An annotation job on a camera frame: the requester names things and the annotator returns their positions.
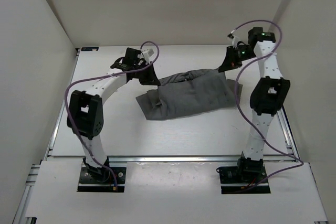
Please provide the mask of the grey pleated skirt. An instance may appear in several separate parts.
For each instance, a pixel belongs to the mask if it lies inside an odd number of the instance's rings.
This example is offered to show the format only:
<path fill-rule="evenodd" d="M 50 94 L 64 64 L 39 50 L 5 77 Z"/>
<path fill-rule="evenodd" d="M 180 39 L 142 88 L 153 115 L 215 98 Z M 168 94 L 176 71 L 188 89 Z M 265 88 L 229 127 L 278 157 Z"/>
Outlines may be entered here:
<path fill-rule="evenodd" d="M 164 121 L 234 108 L 235 80 L 217 69 L 198 69 L 160 79 L 156 89 L 136 97 L 145 118 Z"/>

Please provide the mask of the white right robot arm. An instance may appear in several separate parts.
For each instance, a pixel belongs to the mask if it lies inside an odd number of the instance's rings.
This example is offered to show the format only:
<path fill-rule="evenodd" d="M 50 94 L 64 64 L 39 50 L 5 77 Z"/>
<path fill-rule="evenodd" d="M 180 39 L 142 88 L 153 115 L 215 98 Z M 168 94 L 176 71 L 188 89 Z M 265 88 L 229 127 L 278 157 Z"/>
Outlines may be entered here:
<path fill-rule="evenodd" d="M 249 102 L 252 109 L 252 120 L 248 121 L 251 125 L 250 136 L 239 159 L 242 165 L 236 168 L 236 177 L 242 182 L 247 182 L 255 175 L 255 170 L 250 164 L 262 163 L 269 126 L 283 106 L 290 81 L 285 79 L 279 70 L 274 33 L 254 27 L 248 32 L 247 44 L 240 41 L 233 32 L 228 38 L 232 44 L 226 48 L 226 56 L 218 71 L 238 69 L 242 67 L 243 61 L 251 60 L 251 63 L 258 63 L 260 73 L 260 79 L 251 93 Z"/>

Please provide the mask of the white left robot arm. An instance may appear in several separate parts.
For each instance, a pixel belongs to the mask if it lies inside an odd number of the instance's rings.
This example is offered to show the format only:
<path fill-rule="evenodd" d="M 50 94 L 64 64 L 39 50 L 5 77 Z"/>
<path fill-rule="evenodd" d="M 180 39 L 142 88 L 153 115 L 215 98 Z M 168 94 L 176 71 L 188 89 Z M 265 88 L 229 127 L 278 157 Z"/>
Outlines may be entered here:
<path fill-rule="evenodd" d="M 65 95 L 66 99 L 70 99 L 66 105 L 67 126 L 80 140 L 85 152 L 85 164 L 93 167 L 91 174 L 98 182 L 105 182 L 110 176 L 108 157 L 100 139 L 104 124 L 103 105 L 119 88 L 133 79 L 143 86 L 159 86 L 154 62 L 151 61 L 153 55 L 152 48 L 128 47 L 125 55 L 118 58 L 105 75 L 76 82 L 95 80 L 89 88 Z"/>

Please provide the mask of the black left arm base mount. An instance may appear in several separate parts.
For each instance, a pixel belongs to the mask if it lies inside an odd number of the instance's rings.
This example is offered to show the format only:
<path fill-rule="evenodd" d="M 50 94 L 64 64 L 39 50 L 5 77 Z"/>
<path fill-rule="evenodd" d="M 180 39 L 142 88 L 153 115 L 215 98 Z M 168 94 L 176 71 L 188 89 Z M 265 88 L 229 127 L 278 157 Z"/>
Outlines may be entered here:
<path fill-rule="evenodd" d="M 108 169 L 95 168 L 86 163 L 83 158 L 77 192 L 86 193 L 123 193 L 127 168 L 122 166 L 111 167 L 115 177 Z"/>

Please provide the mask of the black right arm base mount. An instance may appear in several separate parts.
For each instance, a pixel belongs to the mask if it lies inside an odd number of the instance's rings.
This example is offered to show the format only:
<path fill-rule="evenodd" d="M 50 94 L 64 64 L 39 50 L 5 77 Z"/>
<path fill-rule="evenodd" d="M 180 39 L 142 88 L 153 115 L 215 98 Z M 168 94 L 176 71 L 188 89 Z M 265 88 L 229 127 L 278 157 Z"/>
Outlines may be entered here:
<path fill-rule="evenodd" d="M 241 157 L 236 166 L 220 166 L 221 194 L 270 194 L 267 174 L 262 159 L 253 161 Z"/>

